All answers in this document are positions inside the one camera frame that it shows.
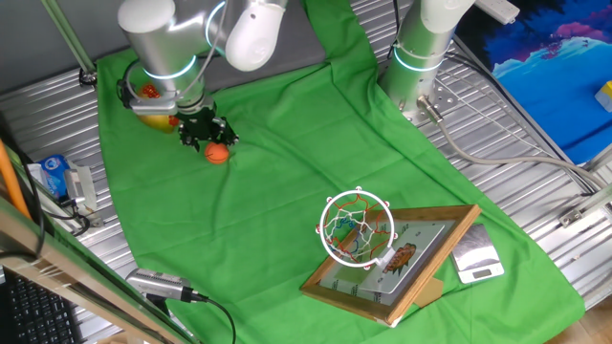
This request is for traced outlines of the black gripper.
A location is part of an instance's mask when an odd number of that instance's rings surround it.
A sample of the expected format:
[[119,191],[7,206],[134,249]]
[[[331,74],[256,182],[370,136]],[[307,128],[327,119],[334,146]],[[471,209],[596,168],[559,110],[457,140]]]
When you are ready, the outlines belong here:
[[195,114],[179,113],[176,117],[181,122],[179,136],[182,145],[200,151],[202,135],[209,135],[209,140],[232,146],[239,142],[239,136],[233,131],[225,117],[216,117],[216,106],[205,107]]

